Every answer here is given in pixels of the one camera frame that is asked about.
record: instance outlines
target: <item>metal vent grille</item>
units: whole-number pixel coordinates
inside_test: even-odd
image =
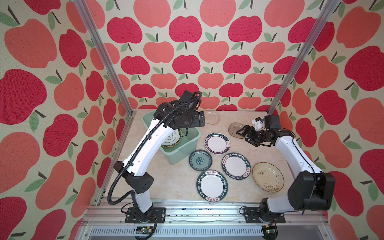
[[[136,227],[94,226],[91,236],[134,236]],[[263,236],[261,226],[158,226],[157,237],[222,237],[222,236]]]

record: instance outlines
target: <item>plate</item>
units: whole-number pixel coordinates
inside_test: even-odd
[[[205,137],[204,145],[209,152],[221,155],[229,151],[231,142],[226,135],[214,132]]]
[[[228,192],[228,183],[224,175],[215,170],[202,172],[197,178],[197,191],[210,202],[222,200]]]
[[[212,166],[212,156],[204,150],[196,150],[189,156],[189,165],[196,171],[205,171]]]
[[[221,167],[226,175],[235,180],[242,180],[251,173],[251,164],[243,155],[232,152],[223,157]]]
[[[180,133],[179,133],[179,130],[173,130],[173,132],[171,133],[171,135],[169,135],[165,140],[164,142],[161,144],[161,146],[163,147],[173,147],[175,146],[176,144],[178,144],[181,140],[181,136],[180,136]]]
[[[260,162],[253,167],[253,179],[267,192],[278,192],[284,186],[284,177],[280,170],[267,162]]]

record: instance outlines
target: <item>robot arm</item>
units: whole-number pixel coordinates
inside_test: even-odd
[[[331,207],[335,178],[323,173],[303,152],[294,135],[288,129],[282,129],[279,116],[265,116],[253,122],[258,131],[249,125],[237,131],[245,141],[258,146],[276,146],[284,155],[295,178],[288,193],[274,198],[265,198],[260,203],[259,217],[268,222],[285,212],[298,210],[328,210]]]
[[[195,110],[197,104],[201,102],[200,97],[201,92],[185,91],[178,101],[162,103],[134,151],[123,162],[115,163],[114,169],[134,189],[135,202],[142,213],[149,211],[152,207],[149,188],[153,183],[153,177],[146,172],[146,169],[161,144],[173,130],[205,126],[204,112]],[[108,196],[112,194],[113,187],[114,185],[111,186]],[[108,202],[109,204],[118,203],[110,199]]]

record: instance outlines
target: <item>blue patterned plate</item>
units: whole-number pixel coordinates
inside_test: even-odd
[[[212,166],[212,156],[204,150],[196,150],[189,156],[189,165],[196,171],[204,171]]]

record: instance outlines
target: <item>mounting plate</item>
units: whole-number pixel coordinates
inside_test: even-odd
[[[143,222],[140,221],[140,218],[135,212],[133,207],[128,208],[128,214],[125,217],[125,223],[153,223],[152,221]],[[155,215],[157,223],[164,223],[166,208],[165,207],[154,207],[152,210],[152,214]]]
[[[243,207],[244,210],[244,217],[246,223],[273,223],[273,222],[263,222],[259,218],[259,209],[258,207]],[[285,217],[284,216],[278,216],[276,219],[276,223],[285,223]]]

